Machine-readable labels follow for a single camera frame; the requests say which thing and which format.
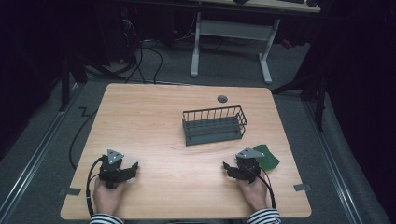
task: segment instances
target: gray floor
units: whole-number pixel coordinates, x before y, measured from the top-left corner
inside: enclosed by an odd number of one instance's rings
[[[204,43],[203,47],[213,48],[216,45],[216,43],[207,45]],[[163,65],[157,81],[274,89],[292,81],[309,49],[308,45],[291,50],[274,45],[268,58],[274,82],[268,86],[263,83],[256,54],[249,53],[250,49],[256,48],[256,45],[260,43],[238,45],[238,48],[246,49],[244,53],[231,51],[230,49],[235,46],[229,45],[222,45],[216,50],[203,49],[200,75],[191,78],[189,73],[192,46],[175,45],[168,48],[159,44],[153,48],[163,56]],[[148,42],[145,46],[154,46],[154,43]],[[152,80],[160,64],[160,57],[149,50],[143,50],[143,53],[141,72],[145,80]],[[85,86],[79,86],[73,91],[75,100],[69,106],[67,113],[58,112],[61,98],[60,85],[57,85],[51,98],[35,112],[29,126],[0,163],[2,171],[0,201],[3,205],[9,202],[8,194],[18,183],[18,178],[20,174],[23,174],[26,165],[32,164],[29,160],[36,155],[38,148],[44,148],[45,157],[37,164],[37,170],[30,170],[33,178],[27,179],[26,184],[23,185],[26,188],[22,188],[21,194],[18,194],[21,197],[15,197],[15,203],[12,203],[15,206],[8,207],[8,212],[5,212],[4,206],[1,208],[0,218],[4,218],[5,223],[7,221],[8,223],[88,222],[87,220],[63,220],[60,217],[60,211],[64,196],[60,196],[58,192],[60,188],[67,188],[73,178],[74,170],[68,161],[68,151],[78,129],[87,119],[81,116],[80,107],[86,107],[86,113],[91,114],[98,108],[106,85],[112,82],[118,81],[101,76],[90,76],[90,81]],[[141,79],[138,74],[135,74],[132,83],[137,82],[140,83]],[[359,165],[349,151],[329,98],[326,99],[323,117],[324,132],[319,133],[311,116],[311,108],[315,102],[301,102],[298,91],[287,91],[274,97],[301,178],[305,184],[312,187],[307,192],[312,215],[307,218],[283,218],[283,223],[389,223]],[[54,135],[46,137],[46,131],[56,119],[60,121],[59,128]],[[78,162],[92,123],[93,119],[84,126],[72,148],[74,163]],[[336,162],[335,172],[331,164],[332,159]],[[346,184],[345,189],[339,188],[340,179],[336,178],[337,174],[341,174],[341,180]],[[350,210],[350,204],[345,204],[345,200],[342,199],[345,193],[353,202],[352,210]],[[148,222],[165,223],[167,221],[144,221],[144,223]]]

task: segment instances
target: hand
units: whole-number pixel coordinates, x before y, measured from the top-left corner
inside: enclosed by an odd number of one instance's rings
[[[260,172],[260,176],[264,178],[263,171]],[[265,198],[267,196],[267,187],[262,181],[256,177],[256,180],[249,184],[246,180],[237,179],[239,187],[244,193],[245,199],[250,204],[250,207],[254,212],[267,208]]]
[[[114,216],[120,205],[122,193],[126,187],[126,181],[119,183],[115,189],[108,189],[106,182],[95,180],[95,189],[93,192],[93,200],[95,201],[97,213],[104,213]]]

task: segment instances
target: black wire basket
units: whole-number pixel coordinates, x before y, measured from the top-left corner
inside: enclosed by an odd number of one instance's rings
[[[186,146],[241,139],[247,124],[240,105],[183,111]]]

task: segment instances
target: striped shirt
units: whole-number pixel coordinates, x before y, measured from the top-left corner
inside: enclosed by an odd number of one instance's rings
[[[121,219],[108,214],[95,214],[91,217],[90,224],[122,224]]]
[[[280,215],[276,209],[262,209],[247,218],[247,224],[278,224],[281,223]]]
[[[247,224],[279,224],[280,215],[275,209],[262,209],[247,218]],[[107,214],[95,214],[90,224],[122,224],[121,219]]]

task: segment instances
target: green sponge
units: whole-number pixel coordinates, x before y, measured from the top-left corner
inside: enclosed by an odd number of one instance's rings
[[[270,152],[267,145],[258,145],[253,149],[264,153],[264,157],[256,158],[256,160],[265,172],[274,170],[279,164],[279,160]]]

